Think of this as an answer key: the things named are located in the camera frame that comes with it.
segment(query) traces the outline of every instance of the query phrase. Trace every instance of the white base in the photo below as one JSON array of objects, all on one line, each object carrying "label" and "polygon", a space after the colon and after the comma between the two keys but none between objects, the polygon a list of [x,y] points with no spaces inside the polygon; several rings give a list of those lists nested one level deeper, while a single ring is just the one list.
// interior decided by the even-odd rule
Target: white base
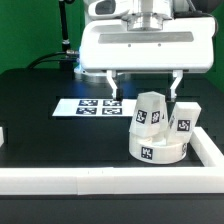
[{"label": "white base", "polygon": [[170,164],[182,160],[186,156],[186,143],[172,143],[166,140],[152,142],[152,139],[141,139],[130,133],[129,152],[133,157],[146,163]]}]

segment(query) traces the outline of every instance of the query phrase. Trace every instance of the white block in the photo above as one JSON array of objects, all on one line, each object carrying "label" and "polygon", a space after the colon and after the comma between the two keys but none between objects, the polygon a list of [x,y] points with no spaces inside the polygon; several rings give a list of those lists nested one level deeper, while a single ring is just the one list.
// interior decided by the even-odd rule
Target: white block
[{"label": "white block", "polygon": [[85,169],[86,172],[77,177],[78,194],[113,194],[113,168]]},{"label": "white block", "polygon": [[61,168],[0,169],[1,195],[78,194],[79,170]]},{"label": "white block", "polygon": [[165,96],[156,92],[141,93],[138,96],[130,132],[141,138],[158,134],[165,129]]},{"label": "white block", "polygon": [[156,167],[115,169],[114,194],[223,193],[223,169]]},{"label": "white block", "polygon": [[190,143],[206,167],[224,167],[224,156],[201,127],[195,127]]},{"label": "white block", "polygon": [[0,127],[0,147],[2,146],[3,143],[4,143],[3,129],[2,127]]},{"label": "white block", "polygon": [[201,107],[196,102],[177,102],[165,133],[167,143],[190,141]]}]

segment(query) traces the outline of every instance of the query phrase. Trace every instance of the white border frame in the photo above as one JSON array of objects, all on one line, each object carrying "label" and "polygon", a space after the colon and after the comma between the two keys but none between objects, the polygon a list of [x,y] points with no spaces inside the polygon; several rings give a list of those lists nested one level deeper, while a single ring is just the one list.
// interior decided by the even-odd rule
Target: white border frame
[{"label": "white border frame", "polygon": [[224,193],[224,156],[201,127],[190,141],[204,167],[1,168],[0,195]]}]

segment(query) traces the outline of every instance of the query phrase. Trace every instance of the black table surface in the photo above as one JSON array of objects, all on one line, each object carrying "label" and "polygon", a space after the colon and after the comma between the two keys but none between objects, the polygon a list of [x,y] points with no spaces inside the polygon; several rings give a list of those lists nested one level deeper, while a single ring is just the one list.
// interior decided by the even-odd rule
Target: black table surface
[{"label": "black table surface", "polygon": [[[168,74],[132,75],[118,80],[126,99],[136,99],[139,93],[148,91],[165,94],[171,83]],[[131,118],[52,117],[61,98],[110,99],[111,93],[108,84],[78,81],[72,72],[57,69],[4,72],[0,75],[0,126],[5,143],[0,148],[0,167],[158,167],[129,154]],[[224,94],[203,75],[184,75],[177,94],[179,102],[199,103],[202,112],[197,125],[224,152]],[[168,104],[169,114],[173,106]],[[203,165],[189,145],[183,161],[163,166]],[[1,223],[224,223],[222,194],[0,199]]]}]

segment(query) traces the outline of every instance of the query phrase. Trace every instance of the black and white tag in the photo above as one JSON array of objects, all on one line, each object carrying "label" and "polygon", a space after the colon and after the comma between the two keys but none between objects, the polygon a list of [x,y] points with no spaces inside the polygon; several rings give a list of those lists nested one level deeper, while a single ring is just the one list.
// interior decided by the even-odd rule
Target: black and white tag
[{"label": "black and white tag", "polygon": [[153,113],[152,113],[151,124],[159,123],[159,119],[160,119],[160,111],[155,111],[155,112],[153,112]]},{"label": "black and white tag", "polygon": [[121,107],[122,102],[113,101],[113,100],[104,100],[103,101],[103,106],[105,106],[105,107]]},{"label": "black and white tag", "polygon": [[97,108],[91,108],[91,107],[78,107],[76,110],[77,115],[94,115],[96,114]]},{"label": "black and white tag", "polygon": [[177,131],[189,132],[191,127],[190,120],[178,120],[177,122]]},{"label": "black and white tag", "polygon": [[98,100],[80,100],[79,101],[79,106],[97,106],[98,105]]},{"label": "black and white tag", "polygon": [[141,124],[145,124],[146,117],[147,117],[147,112],[138,110],[136,121]]},{"label": "black and white tag", "polygon": [[152,160],[153,149],[142,147],[141,156],[144,159]]},{"label": "black and white tag", "polygon": [[102,115],[122,115],[121,108],[103,108]]}]

